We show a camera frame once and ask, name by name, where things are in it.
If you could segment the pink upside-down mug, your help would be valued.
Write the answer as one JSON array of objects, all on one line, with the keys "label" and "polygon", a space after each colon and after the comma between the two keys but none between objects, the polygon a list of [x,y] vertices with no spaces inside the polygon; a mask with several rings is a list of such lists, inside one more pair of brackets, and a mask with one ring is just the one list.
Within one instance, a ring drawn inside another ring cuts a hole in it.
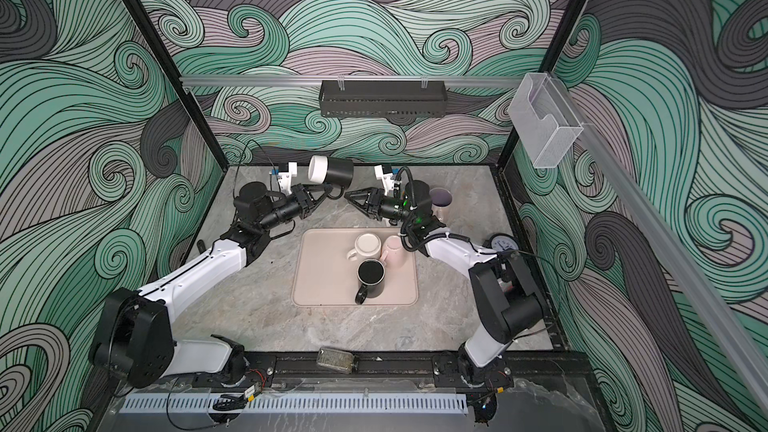
[{"label": "pink upside-down mug", "polygon": [[383,243],[380,261],[387,269],[402,267],[407,260],[407,251],[404,249],[401,237],[389,236]]}]

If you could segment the small round clock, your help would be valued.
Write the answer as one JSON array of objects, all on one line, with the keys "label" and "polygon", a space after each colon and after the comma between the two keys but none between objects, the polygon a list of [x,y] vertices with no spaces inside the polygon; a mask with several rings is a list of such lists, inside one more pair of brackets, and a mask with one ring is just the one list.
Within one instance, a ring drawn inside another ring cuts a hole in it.
[{"label": "small round clock", "polygon": [[488,237],[484,246],[495,251],[518,250],[519,246],[515,238],[506,233],[494,233]]}]

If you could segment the aluminium wall rail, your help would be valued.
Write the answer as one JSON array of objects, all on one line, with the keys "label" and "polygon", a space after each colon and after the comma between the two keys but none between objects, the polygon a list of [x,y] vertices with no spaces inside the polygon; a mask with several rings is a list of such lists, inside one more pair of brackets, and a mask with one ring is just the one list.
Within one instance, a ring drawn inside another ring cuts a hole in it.
[{"label": "aluminium wall rail", "polygon": [[376,82],[443,82],[447,88],[507,89],[518,87],[523,76],[403,76],[403,75],[279,75],[279,74],[229,74],[183,75],[179,78],[184,87],[319,87],[323,81],[337,82],[344,86],[352,81]]}]

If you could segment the black white upside-down mug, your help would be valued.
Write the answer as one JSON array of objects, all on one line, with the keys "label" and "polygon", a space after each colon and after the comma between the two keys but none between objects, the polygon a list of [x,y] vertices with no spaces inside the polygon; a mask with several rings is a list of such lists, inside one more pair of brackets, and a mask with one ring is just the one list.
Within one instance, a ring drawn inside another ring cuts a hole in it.
[{"label": "black white upside-down mug", "polygon": [[308,180],[347,189],[353,181],[354,163],[350,159],[314,155],[308,166]]}]

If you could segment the clear plastic wall bin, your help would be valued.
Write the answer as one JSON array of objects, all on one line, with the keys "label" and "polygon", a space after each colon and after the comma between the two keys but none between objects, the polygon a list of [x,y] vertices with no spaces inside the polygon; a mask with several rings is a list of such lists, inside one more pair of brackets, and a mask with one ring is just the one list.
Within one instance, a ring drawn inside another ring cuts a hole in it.
[{"label": "clear plastic wall bin", "polygon": [[556,168],[583,132],[565,84],[548,73],[528,73],[507,109],[536,169]]}]

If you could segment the cream upside-down mug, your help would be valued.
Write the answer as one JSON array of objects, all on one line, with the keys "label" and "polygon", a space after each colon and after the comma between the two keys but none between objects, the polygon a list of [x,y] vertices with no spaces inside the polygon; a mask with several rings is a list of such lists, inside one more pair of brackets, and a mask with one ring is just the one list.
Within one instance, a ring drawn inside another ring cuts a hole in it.
[{"label": "cream upside-down mug", "polygon": [[364,233],[355,239],[354,246],[347,253],[346,259],[349,261],[378,260],[381,249],[382,241],[376,234]]}]

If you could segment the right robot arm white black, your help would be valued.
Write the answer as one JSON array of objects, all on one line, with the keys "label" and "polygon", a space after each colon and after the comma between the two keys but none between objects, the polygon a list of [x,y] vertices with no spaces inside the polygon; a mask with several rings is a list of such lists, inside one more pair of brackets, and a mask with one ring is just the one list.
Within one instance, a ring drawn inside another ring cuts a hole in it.
[{"label": "right robot arm white black", "polygon": [[520,253],[483,247],[451,231],[434,214],[426,183],[416,180],[398,197],[369,187],[344,198],[371,219],[395,223],[406,251],[440,261],[468,279],[480,326],[459,349],[464,366],[488,366],[543,319],[541,291]]}]

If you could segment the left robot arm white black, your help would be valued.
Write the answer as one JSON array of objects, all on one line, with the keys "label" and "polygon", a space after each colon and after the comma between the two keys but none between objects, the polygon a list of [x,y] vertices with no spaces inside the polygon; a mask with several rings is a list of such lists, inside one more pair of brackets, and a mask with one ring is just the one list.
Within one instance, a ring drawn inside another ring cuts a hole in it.
[{"label": "left robot arm white black", "polygon": [[242,344],[221,335],[178,340],[172,325],[214,286],[256,261],[273,241],[272,229],[310,216],[333,188],[296,184],[284,194],[258,181],[242,186],[230,227],[211,247],[162,278],[106,297],[89,362],[135,389],[188,374],[211,375],[226,386],[241,383],[248,367]]}]

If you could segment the black wall shelf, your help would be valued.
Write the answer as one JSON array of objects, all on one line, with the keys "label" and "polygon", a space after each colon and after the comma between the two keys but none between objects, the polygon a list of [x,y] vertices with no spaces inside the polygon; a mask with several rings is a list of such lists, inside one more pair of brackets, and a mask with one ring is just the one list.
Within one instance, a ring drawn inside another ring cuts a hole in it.
[{"label": "black wall shelf", "polygon": [[448,94],[441,81],[326,80],[321,114],[331,118],[442,117]]}]

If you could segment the pink iridescent mug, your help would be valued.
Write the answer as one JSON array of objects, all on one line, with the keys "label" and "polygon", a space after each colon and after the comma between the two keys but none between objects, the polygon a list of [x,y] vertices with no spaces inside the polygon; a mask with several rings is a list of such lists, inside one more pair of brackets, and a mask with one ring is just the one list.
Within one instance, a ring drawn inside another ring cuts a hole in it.
[{"label": "pink iridescent mug", "polygon": [[448,212],[450,210],[450,206],[453,202],[452,193],[448,189],[442,187],[432,188],[429,193],[434,216],[439,221],[445,223],[447,220]]}]

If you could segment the pink tray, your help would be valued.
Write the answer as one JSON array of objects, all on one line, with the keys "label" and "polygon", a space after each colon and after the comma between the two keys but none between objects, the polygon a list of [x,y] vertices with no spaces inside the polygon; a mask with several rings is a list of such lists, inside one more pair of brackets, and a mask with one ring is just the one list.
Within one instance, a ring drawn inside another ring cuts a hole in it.
[{"label": "pink tray", "polygon": [[[392,228],[311,229],[301,239],[292,289],[298,307],[354,307],[359,289],[357,270],[361,259],[354,253],[355,240],[376,235],[384,248],[394,242]],[[384,288],[377,297],[367,298],[365,307],[410,306],[418,300],[415,255],[404,254],[397,267],[385,266]]]}]

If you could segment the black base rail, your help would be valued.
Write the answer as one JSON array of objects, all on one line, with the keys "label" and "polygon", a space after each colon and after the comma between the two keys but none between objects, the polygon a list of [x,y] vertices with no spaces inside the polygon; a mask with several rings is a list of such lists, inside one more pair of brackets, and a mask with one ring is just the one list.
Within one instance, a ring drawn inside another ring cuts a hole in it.
[{"label": "black base rail", "polygon": [[516,378],[587,375],[591,365],[586,355],[564,351],[511,351],[484,366],[473,366],[457,351],[338,352],[240,352],[234,363],[219,372],[200,366],[190,371],[164,372],[158,377],[142,371],[140,379],[151,384],[180,377],[195,387],[225,389],[258,384],[271,388],[301,381],[360,379],[407,380],[416,384],[456,390],[507,387]]}]

